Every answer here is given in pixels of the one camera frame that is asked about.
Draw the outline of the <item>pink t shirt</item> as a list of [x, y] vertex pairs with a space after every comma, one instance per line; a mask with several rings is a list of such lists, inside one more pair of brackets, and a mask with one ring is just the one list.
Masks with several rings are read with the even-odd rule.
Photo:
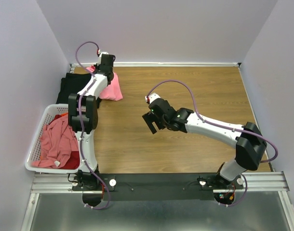
[[93, 82], [91, 79], [90, 84], [87, 85], [89, 87], [92, 84], [91, 87], [87, 90], [85, 94], [86, 96], [92, 95], [96, 98], [112, 101], [119, 101], [123, 99], [119, 78], [116, 73], [114, 73], [114, 77], [110, 84], [107, 83], [107, 78], [104, 75], [95, 74], [95, 77], [95, 82]]

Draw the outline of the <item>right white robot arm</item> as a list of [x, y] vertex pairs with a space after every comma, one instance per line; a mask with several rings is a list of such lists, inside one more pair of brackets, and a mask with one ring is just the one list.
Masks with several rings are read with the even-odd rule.
[[241, 173], [258, 169], [267, 143], [256, 124], [229, 124], [198, 116], [186, 108], [175, 110], [167, 100], [157, 94], [145, 97], [149, 111], [142, 117], [152, 133], [159, 129], [196, 133], [218, 140], [235, 149], [235, 157], [224, 162], [212, 180], [212, 184], [224, 189]]

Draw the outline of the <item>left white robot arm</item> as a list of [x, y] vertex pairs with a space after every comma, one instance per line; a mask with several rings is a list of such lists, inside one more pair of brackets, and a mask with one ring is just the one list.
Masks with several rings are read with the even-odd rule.
[[83, 185], [95, 190], [104, 184], [97, 174], [98, 163], [94, 154], [94, 131], [98, 124], [97, 99], [114, 78], [115, 55], [102, 52], [95, 70], [86, 86], [68, 97], [68, 124], [72, 127], [78, 141], [81, 165], [79, 171], [90, 173], [83, 178]]

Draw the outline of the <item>folded black t shirt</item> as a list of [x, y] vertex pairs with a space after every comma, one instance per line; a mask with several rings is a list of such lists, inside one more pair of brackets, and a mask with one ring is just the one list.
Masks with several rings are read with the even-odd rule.
[[91, 74], [66, 73], [66, 76], [61, 78], [60, 92], [56, 104], [67, 104], [69, 95], [83, 90], [91, 78]]

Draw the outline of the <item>white plastic laundry basket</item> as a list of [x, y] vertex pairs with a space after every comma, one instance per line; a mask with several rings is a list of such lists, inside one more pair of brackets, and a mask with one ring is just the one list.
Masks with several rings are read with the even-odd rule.
[[34, 171], [43, 174], [74, 174], [77, 169], [53, 169], [53, 168], [40, 168], [33, 166], [33, 162], [40, 160], [41, 143], [40, 137], [43, 133], [43, 126], [49, 124], [56, 115], [61, 115], [68, 112], [67, 104], [50, 104], [47, 106], [42, 114], [37, 129], [34, 133], [31, 145], [29, 147], [27, 157], [25, 160], [25, 167], [29, 171]]

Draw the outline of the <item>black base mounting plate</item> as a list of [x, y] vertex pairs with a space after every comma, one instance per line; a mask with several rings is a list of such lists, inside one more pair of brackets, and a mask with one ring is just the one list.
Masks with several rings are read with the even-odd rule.
[[83, 201], [97, 205], [110, 201], [217, 200], [232, 204], [243, 180], [222, 179], [216, 173], [93, 174], [75, 175], [72, 190], [83, 193]]

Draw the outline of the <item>red t shirt in basket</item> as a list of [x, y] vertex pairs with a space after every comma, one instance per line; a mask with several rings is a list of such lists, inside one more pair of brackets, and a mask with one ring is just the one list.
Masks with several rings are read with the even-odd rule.
[[65, 125], [66, 127], [61, 130], [55, 165], [58, 169], [77, 169], [80, 165], [78, 142], [74, 131], [67, 123], [67, 114], [56, 115], [50, 125], [56, 120], [54, 126]]

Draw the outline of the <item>salmon t shirt in basket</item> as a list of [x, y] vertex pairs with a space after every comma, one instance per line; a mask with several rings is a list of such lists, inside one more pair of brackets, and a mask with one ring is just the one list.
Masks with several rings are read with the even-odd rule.
[[54, 126], [56, 122], [57, 120], [51, 125], [49, 123], [43, 126], [43, 133], [40, 137], [40, 160], [33, 162], [33, 166], [35, 167], [58, 169], [55, 165], [55, 161], [57, 160], [57, 146], [60, 141], [61, 130], [66, 126]]

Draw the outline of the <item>aluminium frame rail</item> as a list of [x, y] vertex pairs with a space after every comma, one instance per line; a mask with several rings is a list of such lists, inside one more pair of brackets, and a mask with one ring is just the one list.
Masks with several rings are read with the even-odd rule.
[[240, 64], [212, 62], [114, 62], [113, 67], [239, 67]]

